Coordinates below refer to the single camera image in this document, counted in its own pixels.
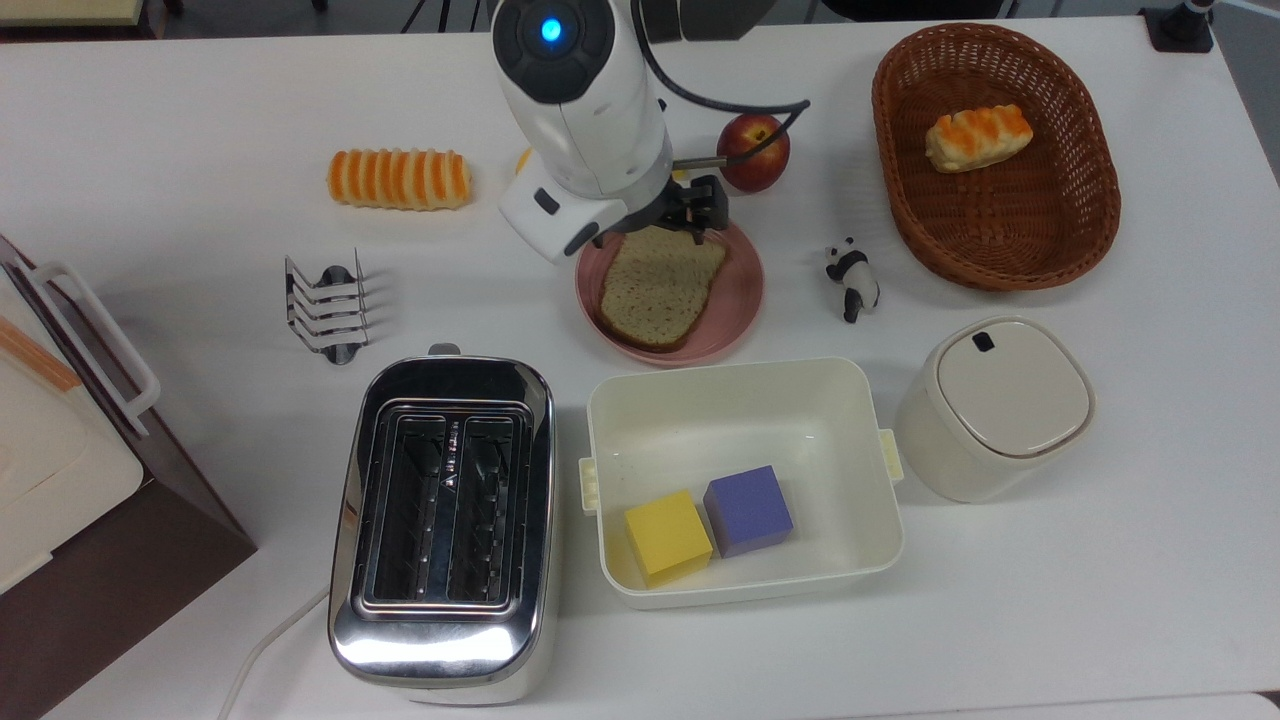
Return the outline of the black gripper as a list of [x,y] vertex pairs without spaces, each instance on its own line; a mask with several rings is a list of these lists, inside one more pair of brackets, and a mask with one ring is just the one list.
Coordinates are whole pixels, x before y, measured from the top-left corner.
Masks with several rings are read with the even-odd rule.
[[699,176],[692,184],[681,184],[669,177],[654,201],[625,218],[625,233],[658,225],[672,232],[689,232],[694,243],[701,246],[709,223],[728,222],[730,202],[717,176]]

